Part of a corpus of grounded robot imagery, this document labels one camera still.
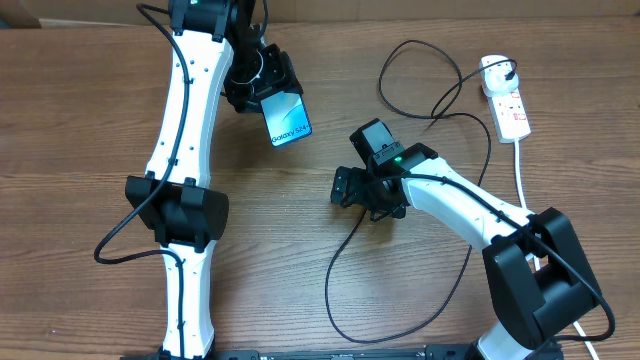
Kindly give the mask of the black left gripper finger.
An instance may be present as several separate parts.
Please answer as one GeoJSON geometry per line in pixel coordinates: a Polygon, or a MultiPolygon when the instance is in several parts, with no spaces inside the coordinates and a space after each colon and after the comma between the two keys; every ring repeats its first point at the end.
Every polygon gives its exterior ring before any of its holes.
{"type": "Polygon", "coordinates": [[[260,100],[250,93],[234,94],[234,109],[237,113],[262,113],[260,100]]]}
{"type": "Polygon", "coordinates": [[[285,77],[284,91],[286,93],[294,93],[302,96],[304,94],[301,83],[299,82],[291,58],[287,52],[281,52],[281,59],[283,62],[283,70],[285,77]]]}

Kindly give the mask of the dark blue smartphone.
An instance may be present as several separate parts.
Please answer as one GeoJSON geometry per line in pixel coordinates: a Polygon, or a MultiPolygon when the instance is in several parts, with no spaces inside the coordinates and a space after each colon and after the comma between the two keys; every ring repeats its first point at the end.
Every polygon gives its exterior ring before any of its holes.
{"type": "Polygon", "coordinates": [[[281,147],[312,134],[300,94],[281,91],[262,100],[260,105],[273,147],[281,147]]]}

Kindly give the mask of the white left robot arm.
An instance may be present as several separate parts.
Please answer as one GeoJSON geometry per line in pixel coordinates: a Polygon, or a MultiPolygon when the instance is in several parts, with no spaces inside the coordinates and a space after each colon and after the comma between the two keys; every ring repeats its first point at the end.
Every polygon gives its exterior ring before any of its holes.
{"type": "Polygon", "coordinates": [[[281,147],[312,133],[289,55],[266,44],[252,1],[171,1],[163,28],[173,49],[162,126],[143,176],[128,177],[132,214],[153,231],[164,260],[167,327],[155,359],[210,359],[211,264],[229,198],[211,189],[211,145],[220,99],[263,116],[281,147]]]}

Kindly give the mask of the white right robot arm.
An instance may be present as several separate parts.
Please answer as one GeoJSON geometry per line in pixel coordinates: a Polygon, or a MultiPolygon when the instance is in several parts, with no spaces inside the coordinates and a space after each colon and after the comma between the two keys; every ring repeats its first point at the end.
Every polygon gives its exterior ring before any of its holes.
{"type": "Polygon", "coordinates": [[[468,346],[468,359],[535,359],[568,340],[564,329],[605,303],[570,220],[511,205],[455,172],[423,144],[358,149],[363,168],[339,167],[332,203],[360,205],[372,221],[413,207],[483,257],[496,324],[468,346]]]}

